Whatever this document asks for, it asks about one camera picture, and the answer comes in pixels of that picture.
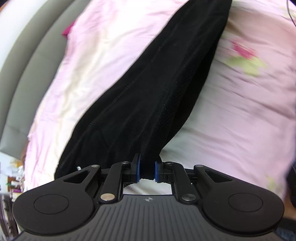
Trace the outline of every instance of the pink fabric corner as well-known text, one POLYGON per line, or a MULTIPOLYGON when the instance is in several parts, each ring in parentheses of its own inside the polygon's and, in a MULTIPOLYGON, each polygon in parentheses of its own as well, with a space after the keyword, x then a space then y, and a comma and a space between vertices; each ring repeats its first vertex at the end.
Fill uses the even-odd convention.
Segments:
POLYGON ((62 32, 62 35, 68 39, 68 34, 70 33, 71 31, 71 28, 73 27, 73 25, 75 24, 75 21, 73 21, 63 32, 62 32))

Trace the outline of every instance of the logo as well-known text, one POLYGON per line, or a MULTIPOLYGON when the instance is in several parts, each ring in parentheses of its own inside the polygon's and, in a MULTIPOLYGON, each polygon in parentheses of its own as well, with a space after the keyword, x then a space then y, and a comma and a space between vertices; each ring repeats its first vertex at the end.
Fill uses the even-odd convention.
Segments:
POLYGON ((146 202, 151 202, 152 200, 153 200, 153 198, 151 198, 151 197, 147 197, 147 198, 145 198, 144 199, 146 202))

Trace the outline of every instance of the ribbed gray surface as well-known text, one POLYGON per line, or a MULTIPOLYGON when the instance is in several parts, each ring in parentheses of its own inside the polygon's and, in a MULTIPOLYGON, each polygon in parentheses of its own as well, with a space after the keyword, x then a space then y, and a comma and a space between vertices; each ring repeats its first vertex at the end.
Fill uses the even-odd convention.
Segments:
POLYGON ((56 237, 22 233, 16 241, 279 241, 274 233, 236 237, 211 226, 197 207, 183 205, 174 196, 124 195, 116 204, 99 208, 80 229, 56 237))

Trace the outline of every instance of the silver bolt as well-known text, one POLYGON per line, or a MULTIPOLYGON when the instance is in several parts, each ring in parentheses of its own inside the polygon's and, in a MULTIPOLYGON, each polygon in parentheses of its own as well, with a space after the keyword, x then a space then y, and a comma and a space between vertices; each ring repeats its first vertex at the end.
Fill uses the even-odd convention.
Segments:
POLYGON ((189 202, 189 201, 193 201, 193 200, 195 200, 195 199, 196 199, 196 196, 193 195, 193 194, 191 194, 191 193, 187 193, 187 194, 184 194, 184 195, 182 196, 182 199, 183 199, 184 201, 189 202))
POLYGON ((112 193, 104 193, 101 195, 101 199, 104 201, 111 201, 115 198, 115 195, 112 193))

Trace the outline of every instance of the wire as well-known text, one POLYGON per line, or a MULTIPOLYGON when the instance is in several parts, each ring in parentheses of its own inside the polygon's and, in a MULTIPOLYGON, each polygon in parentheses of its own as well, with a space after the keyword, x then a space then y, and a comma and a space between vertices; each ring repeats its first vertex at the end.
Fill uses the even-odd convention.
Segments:
POLYGON ((296 24, 295 24, 295 22, 294 22, 294 20, 293 20, 293 18, 292 18, 292 16, 291 16, 291 13, 290 13, 290 9, 289 9, 289 0, 287 0, 287 10, 288 10, 288 14, 289 14, 289 16, 290 16, 290 18, 291 18, 293 24, 294 24, 295 27, 296 27, 296 24))

